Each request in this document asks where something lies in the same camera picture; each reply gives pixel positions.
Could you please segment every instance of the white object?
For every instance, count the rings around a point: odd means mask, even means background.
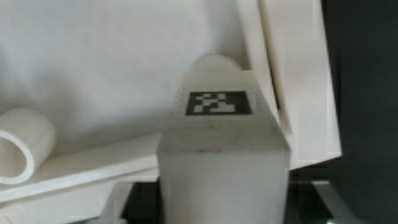
[[[0,203],[157,168],[160,134],[48,159],[27,183],[0,186]]]
[[[0,183],[23,183],[52,153],[55,128],[47,117],[16,108],[0,116]]]
[[[150,169],[52,194],[4,203],[0,221],[4,217],[7,224],[66,224],[96,218],[103,212],[116,183],[153,182],[157,178],[158,171]]]
[[[221,56],[203,60],[212,59],[228,64]],[[235,71],[215,70],[210,72],[203,69],[187,74],[176,114],[160,142],[166,223],[283,223],[288,143],[253,72],[238,67]],[[251,114],[219,115],[219,112],[212,112],[187,115],[192,94],[203,92],[208,97],[205,93],[215,92],[212,97],[231,91],[246,92],[249,96]]]
[[[341,156],[322,4],[320,0],[238,0],[238,9],[249,55],[269,53],[269,58],[251,57],[251,64],[263,89],[269,74],[256,65],[270,63],[279,108],[272,101],[269,105],[297,169]]]

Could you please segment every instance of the white block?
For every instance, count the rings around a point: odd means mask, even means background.
[[[246,92],[253,113],[187,115],[201,91]],[[253,72],[194,71],[176,105],[158,150],[167,224],[283,223],[290,150]]]

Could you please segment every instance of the black surface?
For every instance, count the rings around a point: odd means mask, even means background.
[[[313,184],[292,183],[288,187],[288,202],[285,224],[326,224],[333,218]]]
[[[158,183],[135,183],[123,218],[130,224],[162,224],[162,195]]]
[[[214,100],[210,105],[205,105],[205,101]],[[226,103],[235,106],[233,112],[212,112],[212,109],[219,108],[219,103]],[[196,112],[196,106],[203,107],[203,111]],[[187,106],[187,115],[247,115],[253,114],[251,104],[246,91],[226,92],[192,92]]]
[[[356,215],[398,223],[398,0],[324,1],[343,158],[297,171],[331,179]]]

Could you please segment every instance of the white cylinder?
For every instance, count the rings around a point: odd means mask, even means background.
[[[23,183],[52,153],[55,128],[34,110],[16,108],[0,116],[0,184]]]

